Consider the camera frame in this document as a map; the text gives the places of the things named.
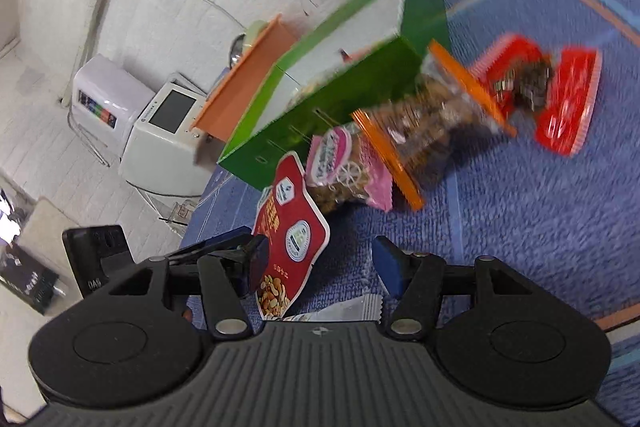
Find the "green box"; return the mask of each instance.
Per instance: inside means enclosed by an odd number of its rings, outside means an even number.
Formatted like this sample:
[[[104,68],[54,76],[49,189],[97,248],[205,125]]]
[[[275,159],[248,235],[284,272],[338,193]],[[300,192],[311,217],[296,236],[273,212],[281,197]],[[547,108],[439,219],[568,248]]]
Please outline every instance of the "green box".
[[[311,137],[351,121],[361,107],[396,100],[412,90],[431,39],[450,49],[443,0],[349,0],[283,55],[264,79],[226,144],[219,165],[262,189],[279,159]],[[360,60],[344,64],[340,50]],[[287,103],[319,79],[330,78],[295,106]]]

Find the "white label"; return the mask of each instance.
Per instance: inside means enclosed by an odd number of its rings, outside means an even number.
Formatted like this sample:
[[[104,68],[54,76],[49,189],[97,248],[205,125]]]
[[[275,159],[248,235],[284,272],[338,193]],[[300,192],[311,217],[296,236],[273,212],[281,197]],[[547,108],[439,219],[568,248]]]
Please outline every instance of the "white label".
[[[345,127],[327,131],[311,164],[309,177],[312,186],[334,182],[338,170],[347,163],[351,155],[352,145],[351,134]]]
[[[280,206],[293,200],[295,193],[293,183],[289,178],[284,178],[276,185],[276,201]]]
[[[289,257],[296,263],[302,261],[311,243],[311,227],[308,222],[301,219],[287,230],[285,243]]]
[[[102,286],[102,282],[100,282],[100,279],[93,279],[87,281],[87,285],[89,286],[90,290],[97,290],[100,286]]]

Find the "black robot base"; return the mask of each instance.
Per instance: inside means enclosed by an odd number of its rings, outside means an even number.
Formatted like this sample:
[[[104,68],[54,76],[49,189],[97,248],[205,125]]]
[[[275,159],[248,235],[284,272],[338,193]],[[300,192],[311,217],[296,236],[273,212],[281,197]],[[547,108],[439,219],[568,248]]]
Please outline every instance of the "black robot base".
[[[48,404],[27,425],[619,425],[593,400],[604,333],[501,261],[449,266],[378,237],[374,265],[400,297],[388,325],[277,321],[254,334],[230,278],[262,243],[127,267],[45,325],[29,354]],[[202,295],[206,334],[169,309],[185,291]],[[446,295],[472,305],[437,328]]]

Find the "display screen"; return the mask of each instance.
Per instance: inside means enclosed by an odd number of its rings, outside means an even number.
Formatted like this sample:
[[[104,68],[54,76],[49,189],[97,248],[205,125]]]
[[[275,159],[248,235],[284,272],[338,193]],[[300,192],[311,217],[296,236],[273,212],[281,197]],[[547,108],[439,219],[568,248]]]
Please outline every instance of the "display screen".
[[[149,123],[165,131],[175,133],[194,103],[196,103],[195,98],[172,89],[149,119]]]

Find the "white wrapper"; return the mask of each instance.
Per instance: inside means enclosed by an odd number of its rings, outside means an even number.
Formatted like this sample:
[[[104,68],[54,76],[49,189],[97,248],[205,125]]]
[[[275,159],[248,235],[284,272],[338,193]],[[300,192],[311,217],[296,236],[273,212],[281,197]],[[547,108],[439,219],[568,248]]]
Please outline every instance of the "white wrapper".
[[[358,322],[380,321],[382,317],[382,295],[372,293],[348,301],[336,302],[319,312],[303,313],[294,317],[285,317],[284,321],[293,322]]]

